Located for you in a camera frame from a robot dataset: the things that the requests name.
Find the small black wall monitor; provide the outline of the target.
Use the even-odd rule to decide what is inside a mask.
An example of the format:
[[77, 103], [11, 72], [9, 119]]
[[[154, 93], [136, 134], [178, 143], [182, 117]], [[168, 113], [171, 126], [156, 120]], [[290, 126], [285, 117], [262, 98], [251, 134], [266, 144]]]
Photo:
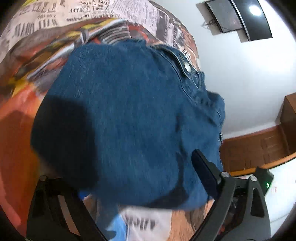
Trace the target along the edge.
[[222, 33], [243, 29], [241, 21], [231, 1], [215, 0], [207, 1], [205, 4]]

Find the black wall television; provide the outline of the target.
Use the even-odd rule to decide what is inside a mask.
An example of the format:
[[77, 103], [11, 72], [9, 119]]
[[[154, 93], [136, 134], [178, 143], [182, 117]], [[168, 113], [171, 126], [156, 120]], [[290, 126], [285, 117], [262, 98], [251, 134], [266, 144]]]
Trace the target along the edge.
[[236, 10], [248, 41], [272, 38], [270, 26], [264, 11], [257, 0], [233, 0]]

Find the wooden overhead cabinet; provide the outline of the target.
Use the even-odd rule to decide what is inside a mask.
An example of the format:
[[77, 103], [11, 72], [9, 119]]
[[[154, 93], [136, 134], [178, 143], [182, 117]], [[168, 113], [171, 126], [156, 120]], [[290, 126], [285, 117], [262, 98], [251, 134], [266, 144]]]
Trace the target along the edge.
[[296, 132], [296, 93], [285, 96], [280, 116], [280, 122], [287, 140], [287, 146], [291, 154], [295, 153], [295, 132]]

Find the brown wooden door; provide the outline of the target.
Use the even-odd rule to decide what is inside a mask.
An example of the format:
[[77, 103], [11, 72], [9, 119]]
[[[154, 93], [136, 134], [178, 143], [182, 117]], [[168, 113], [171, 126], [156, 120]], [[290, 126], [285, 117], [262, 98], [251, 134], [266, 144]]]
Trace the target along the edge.
[[289, 139], [281, 125], [224, 140], [220, 148], [224, 170], [232, 176], [273, 168], [295, 158], [295, 137]]

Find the newspaper print bed cover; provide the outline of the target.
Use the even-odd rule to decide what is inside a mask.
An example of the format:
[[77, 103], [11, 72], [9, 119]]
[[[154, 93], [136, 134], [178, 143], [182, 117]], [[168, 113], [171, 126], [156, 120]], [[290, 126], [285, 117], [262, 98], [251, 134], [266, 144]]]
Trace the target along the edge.
[[88, 43], [144, 39], [180, 50], [195, 69], [193, 36], [154, 1], [26, 1], [1, 35], [1, 219], [21, 237], [37, 184], [33, 119], [68, 55]]

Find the blue denim jacket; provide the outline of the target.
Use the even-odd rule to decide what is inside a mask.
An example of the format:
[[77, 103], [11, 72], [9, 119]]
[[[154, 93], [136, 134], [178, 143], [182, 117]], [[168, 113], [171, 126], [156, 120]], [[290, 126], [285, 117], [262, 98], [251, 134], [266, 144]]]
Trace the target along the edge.
[[99, 229], [125, 240], [118, 207], [192, 210], [209, 199], [191, 161], [222, 169], [223, 98], [180, 51], [127, 40], [75, 49], [45, 95], [31, 146], [101, 202]]

